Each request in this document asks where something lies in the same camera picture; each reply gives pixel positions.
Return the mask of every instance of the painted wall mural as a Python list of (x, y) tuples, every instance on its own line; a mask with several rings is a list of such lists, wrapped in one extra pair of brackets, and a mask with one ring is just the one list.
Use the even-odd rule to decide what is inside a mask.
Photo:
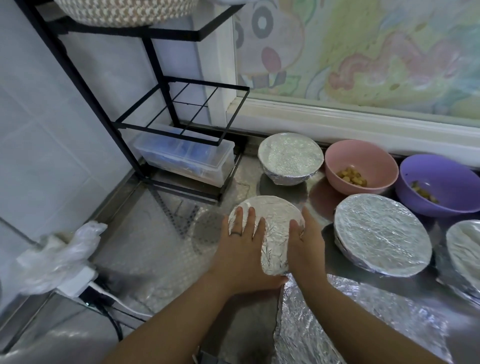
[(480, 119), (480, 0), (260, 0), (235, 40), (255, 93)]

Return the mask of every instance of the clear plastic box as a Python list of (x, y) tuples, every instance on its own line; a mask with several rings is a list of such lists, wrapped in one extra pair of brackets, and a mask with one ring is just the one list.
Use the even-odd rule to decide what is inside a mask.
[[(182, 129), (157, 125), (156, 129), (180, 134)], [(184, 135), (218, 140), (186, 130)], [(190, 142), (170, 136), (142, 133), (133, 143), (148, 164), (194, 180), (221, 187), (235, 165), (235, 143), (222, 140), (219, 146)]]

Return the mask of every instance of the aluminum foil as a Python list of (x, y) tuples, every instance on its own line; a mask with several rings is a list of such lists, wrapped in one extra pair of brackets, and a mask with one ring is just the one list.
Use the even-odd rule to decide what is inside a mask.
[(376, 194), (355, 194), (336, 208), (336, 243), (354, 264), (393, 277), (422, 271), (432, 244), (418, 218), (401, 203)]
[(318, 171), (324, 154), (318, 144), (304, 135), (280, 133), (262, 141), (258, 159), (275, 184), (293, 186)]
[(438, 280), (456, 294), (480, 304), (480, 220), (453, 225), (435, 247)]
[[(292, 275), (285, 284), (274, 333), (275, 364), (344, 364)], [(447, 322), (433, 309), (368, 284), (328, 275), (330, 283), (371, 314), (448, 363)]]
[[(255, 209), (255, 229), (261, 217), (265, 218), (266, 230), (262, 245), (262, 268), (266, 274), (284, 274), (288, 271), (287, 248), (290, 220), (296, 220), (304, 226), (301, 212), (290, 202), (276, 196), (256, 196), (249, 198), (239, 206), (243, 209), (243, 227), (247, 223), (248, 209)], [(230, 231), (235, 221), (235, 210), (228, 217)]]

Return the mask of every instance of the plastic bag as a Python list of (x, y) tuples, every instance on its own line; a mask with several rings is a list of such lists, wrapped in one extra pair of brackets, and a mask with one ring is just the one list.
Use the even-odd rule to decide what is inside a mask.
[(13, 267), (13, 279), (22, 294), (42, 294), (75, 277), (93, 254), (106, 224), (89, 221), (79, 228), (68, 244), (55, 235), (44, 237), (42, 250), (29, 249)]

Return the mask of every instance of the white tile wall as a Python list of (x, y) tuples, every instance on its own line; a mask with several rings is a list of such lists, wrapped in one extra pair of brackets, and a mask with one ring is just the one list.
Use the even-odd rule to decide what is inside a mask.
[[(191, 20), (174, 23), (184, 27)], [(139, 39), (69, 34), (61, 40), (112, 119), (156, 84)], [(202, 77), (193, 43), (155, 46), (165, 74)], [(0, 216), (33, 239), (74, 230), (131, 167), (13, 0), (0, 1), (0, 49)], [(188, 96), (205, 101), (198, 88)], [(157, 92), (126, 122), (145, 125), (164, 105)], [(191, 115), (191, 108), (179, 106), (182, 113)], [(197, 121), (209, 123), (207, 113), (200, 116)], [(170, 121), (168, 113), (159, 120)], [(7, 266), (26, 248), (0, 229), (0, 280), (10, 287), (8, 297), (14, 292)]]

